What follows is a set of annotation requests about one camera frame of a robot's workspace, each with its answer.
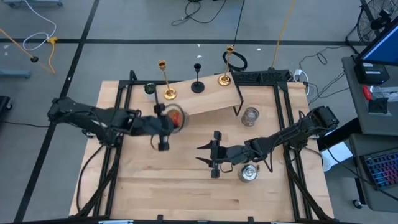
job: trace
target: concrete floor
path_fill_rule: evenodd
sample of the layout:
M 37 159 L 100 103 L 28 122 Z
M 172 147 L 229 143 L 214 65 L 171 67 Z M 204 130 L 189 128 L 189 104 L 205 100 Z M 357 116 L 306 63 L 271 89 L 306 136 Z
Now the concrete floor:
M 170 23 L 181 18 L 186 0 L 100 0 L 89 39 L 129 40 L 231 40 L 234 38 L 242 0 L 228 0 L 219 16 L 210 24 L 188 21 L 173 27 Z M 67 0 L 63 7 L 34 6 L 38 13 L 57 23 L 55 35 L 60 39 L 80 39 L 94 0 Z M 198 19 L 208 20 L 222 1 L 204 0 Z M 243 9 L 238 40 L 277 40 L 290 1 L 247 0 Z M 294 72 L 299 61 L 326 46 L 311 41 L 342 41 L 355 25 L 359 13 L 357 0 L 300 0 L 287 24 L 283 40 L 302 40 L 299 45 L 281 45 L 276 69 L 288 68 Z M 36 32 L 51 32 L 52 25 L 38 18 L 26 7 L 11 9 L 0 4 L 0 28 L 14 38 L 26 38 Z M 51 99 L 60 95 L 78 47 L 75 44 L 57 44 L 51 75 L 37 64 L 29 62 L 15 45 L 0 44 L 0 68 L 32 71 L 30 79 L 0 78 L 0 95 L 12 98 L 14 108 L 6 120 L 46 125 L 46 113 Z M 201 74 L 221 72 L 221 58 L 226 44 L 85 44 L 78 62 L 68 96 L 76 101 L 95 105 L 103 80 L 127 79 L 134 69 L 138 79 L 161 80 L 157 68 L 159 59 L 168 61 L 170 79 L 186 80 L 194 63 L 201 63 Z M 247 71 L 266 70 L 272 62 L 275 45 L 236 45 L 236 51 L 248 62 Z M 46 62 L 51 46 L 46 44 L 34 54 Z M 303 69 L 310 82 L 320 88 L 342 72 L 341 58 L 349 56 L 348 47 L 327 50 L 328 65 L 316 58 L 304 61 Z M 342 78 L 325 94 L 346 88 Z M 312 92 L 308 99 L 315 97 Z M 349 91 L 319 99 L 311 107 L 328 105 L 341 124 L 356 117 Z M 43 143 L 46 128 L 32 128 L 2 124 L 0 126 L 0 223 L 12 222 Z M 40 173 L 24 221 L 67 217 L 86 137 L 68 125 L 58 125 L 50 143 L 49 152 Z M 341 169 L 326 174 L 335 217 L 356 223 L 395 223 L 398 215 L 374 212 L 367 207 L 355 209 L 351 200 L 358 194 L 354 180 Z

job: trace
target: fan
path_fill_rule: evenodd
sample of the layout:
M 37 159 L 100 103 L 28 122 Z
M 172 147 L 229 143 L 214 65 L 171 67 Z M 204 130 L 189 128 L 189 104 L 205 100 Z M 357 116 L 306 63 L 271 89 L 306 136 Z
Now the fan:
M 391 19 L 397 16 L 398 0 L 370 0 L 366 5 L 362 5 L 356 26 L 360 41 L 365 44 L 372 42 Z

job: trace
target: wooden table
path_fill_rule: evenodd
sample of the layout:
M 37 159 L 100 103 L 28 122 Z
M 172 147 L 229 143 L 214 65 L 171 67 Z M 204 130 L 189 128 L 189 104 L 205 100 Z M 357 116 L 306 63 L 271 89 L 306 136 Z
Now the wooden table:
M 102 83 L 98 107 L 114 106 L 117 86 L 118 82 L 115 81 Z M 299 110 L 308 112 L 304 86 L 302 83 L 288 83 L 288 86 L 292 111 L 297 121 Z M 253 216 L 255 221 L 294 220 L 282 146 L 278 146 L 273 154 L 274 172 L 270 173 L 263 163 L 258 163 L 261 169 L 259 176 L 248 184 L 238 180 L 236 171 L 241 166 L 235 166 L 231 173 L 221 173 L 219 179 L 211 179 L 211 169 L 195 159 L 197 156 L 209 158 L 210 150 L 195 148 L 209 143 L 215 130 L 223 133 L 222 146 L 243 144 L 244 140 L 280 131 L 273 87 L 240 88 L 244 98 L 240 115 L 248 106 L 260 112 L 259 119 L 251 128 L 241 124 L 241 116 L 235 117 L 232 108 L 224 108 L 191 116 L 189 125 L 170 137 L 170 150 L 167 152 L 153 150 L 149 136 L 124 137 L 111 218 L 153 220 L 158 214 L 163 214 L 165 220 L 246 221 L 248 216 Z M 285 125 L 288 126 L 282 91 L 280 99 Z M 153 103 L 148 102 L 142 86 L 133 86 L 130 108 L 142 110 L 143 115 L 153 114 Z M 308 147 L 317 150 L 313 140 L 309 140 Z M 82 164 L 97 148 L 98 141 L 89 139 Z M 326 214 L 333 217 L 319 155 L 304 150 L 301 155 L 309 192 Z M 88 164 L 83 174 L 81 206 L 98 186 L 103 156 L 104 150 Z M 224 170 L 228 168 L 229 165 L 223 165 Z M 300 214 L 305 217 L 302 197 L 298 189 L 297 192 Z M 75 198 L 70 214 L 77 212 Z M 100 214 L 104 212 L 106 200 L 102 200 L 102 203 Z

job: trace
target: black candlestick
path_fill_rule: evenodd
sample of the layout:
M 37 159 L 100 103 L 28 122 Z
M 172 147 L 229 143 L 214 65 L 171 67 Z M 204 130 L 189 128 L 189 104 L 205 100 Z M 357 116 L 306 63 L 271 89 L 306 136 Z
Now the black candlestick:
M 203 90 L 205 90 L 205 84 L 203 82 L 199 81 L 199 71 L 201 69 L 201 65 L 199 63 L 194 64 L 193 66 L 195 68 L 195 71 L 197 73 L 197 80 L 192 83 L 191 85 L 191 90 L 194 93 L 201 93 Z

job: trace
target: wooden board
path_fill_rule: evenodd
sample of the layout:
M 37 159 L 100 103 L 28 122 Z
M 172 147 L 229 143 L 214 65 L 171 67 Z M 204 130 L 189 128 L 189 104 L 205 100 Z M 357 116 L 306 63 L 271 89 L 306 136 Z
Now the wooden board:
M 172 83 L 170 87 L 177 91 L 177 97 L 172 100 L 164 98 L 164 92 L 167 89 L 166 85 L 157 86 L 159 102 L 166 105 L 176 103 L 190 115 L 240 105 L 241 99 L 234 81 L 231 80 L 231 84 L 228 86 L 221 86 L 218 84 L 218 77 L 219 75 L 210 75 L 200 78 L 199 81 L 205 84 L 205 90 L 201 93 L 194 93 L 191 90 L 191 84 L 196 79 Z
M 114 105 L 117 85 L 118 82 L 103 82 L 97 106 L 107 108 Z M 153 220 L 158 214 L 163 214 L 166 220 L 246 221 L 248 216 L 253 216 L 256 221 L 293 221 L 281 146 L 273 154 L 274 172 L 270 173 L 264 164 L 258 163 L 261 167 L 259 176 L 248 184 L 238 180 L 236 171 L 241 166 L 236 166 L 229 174 L 221 173 L 219 179 L 211 179 L 207 165 L 195 159 L 196 156 L 209 158 L 209 150 L 195 148 L 207 144 L 215 130 L 223 133 L 223 146 L 242 144 L 246 139 L 279 131 L 273 89 L 242 86 L 241 91 L 244 97 L 242 112 L 248 106 L 260 112 L 258 121 L 251 128 L 241 124 L 241 117 L 235 117 L 232 108 L 225 108 L 191 116 L 189 125 L 170 137 L 170 151 L 167 152 L 153 150 L 150 137 L 125 137 L 111 218 Z M 289 95 L 295 120 L 298 120 L 299 110 L 308 112 L 303 85 L 289 83 Z M 148 102 L 141 86 L 133 88 L 131 108 L 139 108 L 143 115 L 153 114 L 153 103 Z M 310 141 L 308 147 L 317 150 L 314 141 Z M 82 164 L 97 148 L 98 141 L 89 139 Z M 84 173 L 81 206 L 98 186 L 103 153 L 89 163 Z M 301 155 L 307 188 L 326 214 L 332 217 L 320 157 L 308 151 L 302 151 Z M 223 169 L 228 170 L 229 166 L 224 164 Z M 300 211 L 303 211 L 300 194 L 298 197 Z M 75 204 L 74 197 L 70 214 L 76 213 Z

